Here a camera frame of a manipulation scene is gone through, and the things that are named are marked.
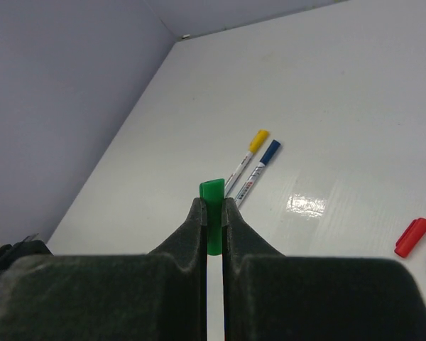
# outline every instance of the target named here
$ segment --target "red marker cap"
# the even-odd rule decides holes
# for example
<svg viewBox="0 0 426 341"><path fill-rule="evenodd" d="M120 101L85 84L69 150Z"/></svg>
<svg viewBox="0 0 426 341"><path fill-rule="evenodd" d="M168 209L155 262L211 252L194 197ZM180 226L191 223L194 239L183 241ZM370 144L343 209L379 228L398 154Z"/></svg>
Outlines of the red marker cap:
<svg viewBox="0 0 426 341"><path fill-rule="evenodd" d="M407 257L425 233L426 219L418 218L413 220L396 242L395 253L403 258Z"/></svg>

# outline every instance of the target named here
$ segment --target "marker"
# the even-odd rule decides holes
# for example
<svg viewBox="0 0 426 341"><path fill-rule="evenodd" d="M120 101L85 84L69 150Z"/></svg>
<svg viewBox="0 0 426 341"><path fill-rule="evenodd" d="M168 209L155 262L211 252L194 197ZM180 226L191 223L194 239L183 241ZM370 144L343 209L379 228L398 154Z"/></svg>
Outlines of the marker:
<svg viewBox="0 0 426 341"><path fill-rule="evenodd" d="M249 190L256 183L258 177L262 174L263 169L267 166L268 162L270 162L273 155L275 155L281 144L276 140L271 141L271 145L266 150L265 154L262 156L256 168L254 168L253 172L249 176L248 180L244 183L243 187L240 189L239 194L235 197L235 203L237 207L240 207L246 195L249 193Z"/></svg>
<svg viewBox="0 0 426 341"><path fill-rule="evenodd" d="M259 130L257 135L254 136L253 141L249 144L248 153L244 156L243 161L239 164L236 170L230 175L230 178L226 182L224 188L224 194L227 196L229 192L234 187L236 181L240 178L240 175L243 173L245 168L247 167L249 161L253 158L254 154L257 153L258 149L262 146L263 142L265 142L266 138L270 135L266 130Z"/></svg>

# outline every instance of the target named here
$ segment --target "tabletop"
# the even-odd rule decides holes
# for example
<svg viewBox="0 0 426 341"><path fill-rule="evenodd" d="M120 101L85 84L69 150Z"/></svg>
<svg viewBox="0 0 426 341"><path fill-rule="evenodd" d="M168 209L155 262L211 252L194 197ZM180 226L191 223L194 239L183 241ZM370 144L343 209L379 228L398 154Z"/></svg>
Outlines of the tabletop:
<svg viewBox="0 0 426 341"><path fill-rule="evenodd" d="M152 250L259 129L283 146L244 219L289 256L401 261L426 302L426 235L393 252L426 218L426 0L351 0L177 43L48 247ZM221 266L209 257L211 340L224 339Z"/></svg>

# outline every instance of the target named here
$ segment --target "green object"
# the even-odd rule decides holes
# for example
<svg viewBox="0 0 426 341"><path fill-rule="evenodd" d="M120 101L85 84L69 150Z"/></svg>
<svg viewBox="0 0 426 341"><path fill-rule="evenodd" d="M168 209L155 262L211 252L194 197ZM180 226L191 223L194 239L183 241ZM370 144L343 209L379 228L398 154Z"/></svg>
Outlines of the green object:
<svg viewBox="0 0 426 341"><path fill-rule="evenodd" d="M222 253L222 201L224 200L224 179L201 183L200 197L207 206L207 253L216 256Z"/></svg>

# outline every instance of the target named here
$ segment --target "gray wall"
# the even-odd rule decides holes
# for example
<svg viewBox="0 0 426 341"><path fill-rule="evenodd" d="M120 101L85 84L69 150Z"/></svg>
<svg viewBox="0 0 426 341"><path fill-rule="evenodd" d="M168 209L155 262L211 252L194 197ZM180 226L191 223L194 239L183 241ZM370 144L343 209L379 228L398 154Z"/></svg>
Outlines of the gray wall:
<svg viewBox="0 0 426 341"><path fill-rule="evenodd" d="M177 36L222 31L343 0L146 0Z"/></svg>
<svg viewBox="0 0 426 341"><path fill-rule="evenodd" d="M1 242L48 239L174 41L143 0L0 0Z"/></svg>

